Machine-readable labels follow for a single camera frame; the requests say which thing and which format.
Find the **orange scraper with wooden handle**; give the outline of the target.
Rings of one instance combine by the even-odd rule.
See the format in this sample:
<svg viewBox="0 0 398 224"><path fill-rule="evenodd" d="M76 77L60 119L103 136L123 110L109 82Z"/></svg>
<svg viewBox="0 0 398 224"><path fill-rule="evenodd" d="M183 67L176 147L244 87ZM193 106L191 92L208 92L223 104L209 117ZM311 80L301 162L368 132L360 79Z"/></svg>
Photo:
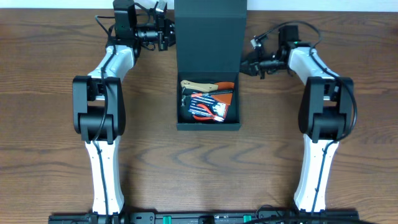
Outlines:
<svg viewBox="0 0 398 224"><path fill-rule="evenodd" d="M207 93L210 91L218 91L218 90L234 90L233 82L218 82L218 83L195 83L188 80L182 80L180 82L182 88L186 88L189 90L195 90L203 93ZM230 105L232 101L233 94L225 93L218 96L215 96L215 100L224 103L226 105Z"/></svg>

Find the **dark green box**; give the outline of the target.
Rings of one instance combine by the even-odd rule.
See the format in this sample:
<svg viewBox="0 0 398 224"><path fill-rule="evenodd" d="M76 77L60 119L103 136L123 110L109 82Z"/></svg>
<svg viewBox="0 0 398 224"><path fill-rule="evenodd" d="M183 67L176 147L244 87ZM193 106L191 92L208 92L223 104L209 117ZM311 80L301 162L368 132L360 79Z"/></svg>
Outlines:
<svg viewBox="0 0 398 224"><path fill-rule="evenodd" d="M178 0L174 2L177 81L233 82L234 92L225 121L198 121L183 101L177 85L179 131L237 131L239 120L239 69L246 29L246 0Z"/></svg>

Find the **clear blue screwdriver set case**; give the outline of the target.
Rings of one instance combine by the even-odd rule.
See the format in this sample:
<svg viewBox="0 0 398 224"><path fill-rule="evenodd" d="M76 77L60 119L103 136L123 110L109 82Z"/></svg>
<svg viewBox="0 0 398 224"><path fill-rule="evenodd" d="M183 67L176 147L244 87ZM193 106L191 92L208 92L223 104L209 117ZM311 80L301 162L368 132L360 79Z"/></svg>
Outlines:
<svg viewBox="0 0 398 224"><path fill-rule="evenodd" d="M224 119L228 112L228 106L229 106L215 100L212 96L190 97L188 112L191 113L192 115L193 115L192 109L196 108L197 104L207 105L207 107L209 107L209 109L212 110L213 113L216 113L218 116L221 116Z"/></svg>

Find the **red handled small pliers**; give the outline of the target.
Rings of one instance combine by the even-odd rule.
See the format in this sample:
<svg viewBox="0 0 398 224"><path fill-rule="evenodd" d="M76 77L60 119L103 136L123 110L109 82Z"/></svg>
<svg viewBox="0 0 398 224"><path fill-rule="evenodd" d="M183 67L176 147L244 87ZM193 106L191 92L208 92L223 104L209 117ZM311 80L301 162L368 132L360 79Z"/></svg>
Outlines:
<svg viewBox="0 0 398 224"><path fill-rule="evenodd" d="M207 105L204 104L197 104L197 107L192 109L193 111L193 117L198 120L198 121L217 121L217 122L223 122L224 118L221 116L218 116L216 113L213 113L212 110L207 107Z"/></svg>

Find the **small metal hammer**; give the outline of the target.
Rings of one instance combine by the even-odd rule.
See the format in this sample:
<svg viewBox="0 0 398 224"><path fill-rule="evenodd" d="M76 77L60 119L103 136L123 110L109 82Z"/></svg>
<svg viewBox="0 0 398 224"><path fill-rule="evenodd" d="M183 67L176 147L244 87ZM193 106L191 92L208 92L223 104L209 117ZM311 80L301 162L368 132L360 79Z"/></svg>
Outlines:
<svg viewBox="0 0 398 224"><path fill-rule="evenodd" d="M182 93L181 93L181 107L185 106L185 101L188 97L190 97L190 94L186 91L186 87L182 88Z"/></svg>

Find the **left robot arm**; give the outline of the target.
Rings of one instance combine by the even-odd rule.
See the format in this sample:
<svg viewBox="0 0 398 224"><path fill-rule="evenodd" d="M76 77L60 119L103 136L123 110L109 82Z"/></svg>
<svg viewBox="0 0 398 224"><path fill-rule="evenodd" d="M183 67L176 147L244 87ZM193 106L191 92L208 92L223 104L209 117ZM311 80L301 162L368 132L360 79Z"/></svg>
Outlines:
<svg viewBox="0 0 398 224"><path fill-rule="evenodd" d="M134 68L142 48L167 50L175 44L174 22L163 12L149 20L117 10L106 30L105 54L98 66L73 79L73 125L88 151L93 178L92 211L101 217L121 214L124 195L119 176L119 143L126 126L122 82Z"/></svg>

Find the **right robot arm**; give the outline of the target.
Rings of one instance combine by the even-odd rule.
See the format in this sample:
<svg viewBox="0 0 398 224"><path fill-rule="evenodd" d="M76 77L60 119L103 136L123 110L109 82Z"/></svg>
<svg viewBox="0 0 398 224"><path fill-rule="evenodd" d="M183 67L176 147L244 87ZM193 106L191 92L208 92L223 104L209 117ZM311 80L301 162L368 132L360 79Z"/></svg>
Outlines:
<svg viewBox="0 0 398 224"><path fill-rule="evenodd" d="M335 152L356 124L353 81L330 70L317 50L305 45L280 47L275 54L255 47L241 62L240 71L264 77L285 69L295 72L305 86L298 112L304 157L294 203L301 212L319 213L326 209L326 187Z"/></svg>

